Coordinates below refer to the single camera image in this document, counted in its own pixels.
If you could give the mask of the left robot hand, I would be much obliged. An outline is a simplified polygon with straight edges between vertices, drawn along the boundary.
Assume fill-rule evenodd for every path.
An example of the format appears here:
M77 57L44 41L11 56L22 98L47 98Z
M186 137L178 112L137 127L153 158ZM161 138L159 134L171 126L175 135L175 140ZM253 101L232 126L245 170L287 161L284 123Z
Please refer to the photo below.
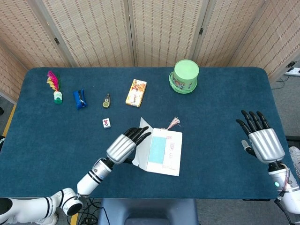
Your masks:
M151 135L151 132L147 132L149 128L149 126L131 127L119 135L106 150L107 158L116 165L126 161L132 151Z

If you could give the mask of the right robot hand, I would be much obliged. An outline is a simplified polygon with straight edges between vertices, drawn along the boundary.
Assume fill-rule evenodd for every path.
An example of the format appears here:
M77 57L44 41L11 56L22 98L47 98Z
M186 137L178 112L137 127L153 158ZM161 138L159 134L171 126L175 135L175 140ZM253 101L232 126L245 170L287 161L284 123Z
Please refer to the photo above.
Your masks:
M254 113L242 110L241 113L246 121L237 119L236 122L248 137L248 141L241 141L243 149L264 164L282 160L285 151L265 116L259 111Z

